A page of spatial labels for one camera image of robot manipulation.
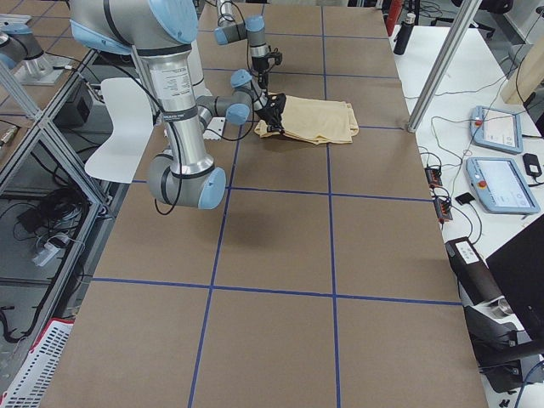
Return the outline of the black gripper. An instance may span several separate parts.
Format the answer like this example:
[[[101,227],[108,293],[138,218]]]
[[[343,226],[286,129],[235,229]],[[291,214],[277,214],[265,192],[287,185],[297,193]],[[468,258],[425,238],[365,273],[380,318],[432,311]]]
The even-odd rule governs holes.
[[[267,56],[252,57],[252,73],[258,76],[258,85],[261,89],[269,87],[270,63]]]
[[[265,122],[269,133],[283,135],[285,129],[282,127],[281,114],[283,106],[278,104],[266,105],[258,111],[258,117]]]

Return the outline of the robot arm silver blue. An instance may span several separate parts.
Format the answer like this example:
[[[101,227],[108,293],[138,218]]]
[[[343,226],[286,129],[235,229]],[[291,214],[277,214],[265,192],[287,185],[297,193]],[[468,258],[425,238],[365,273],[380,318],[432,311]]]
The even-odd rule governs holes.
[[[250,73],[257,78],[260,88],[269,86],[269,72],[274,65],[282,60],[281,53],[273,50],[265,36],[264,17],[261,14],[244,18],[242,12],[233,1],[217,1],[217,27],[214,36],[218,45],[246,40],[248,51],[246,56],[251,58],[247,62]]]
[[[269,63],[282,61],[267,44],[262,15],[236,24],[227,4],[216,6],[218,44],[246,40],[254,72],[236,71],[230,96],[196,96],[194,71],[199,57],[191,56],[198,18],[191,1],[74,1],[71,32],[81,44],[112,54],[136,53],[150,74],[151,98],[165,123],[169,148],[151,162],[147,184],[156,202],[171,207],[214,209],[222,201],[225,171],[207,153],[203,134],[209,122],[223,117],[242,126],[251,116],[263,120],[273,133],[283,133],[283,93],[269,94]]]

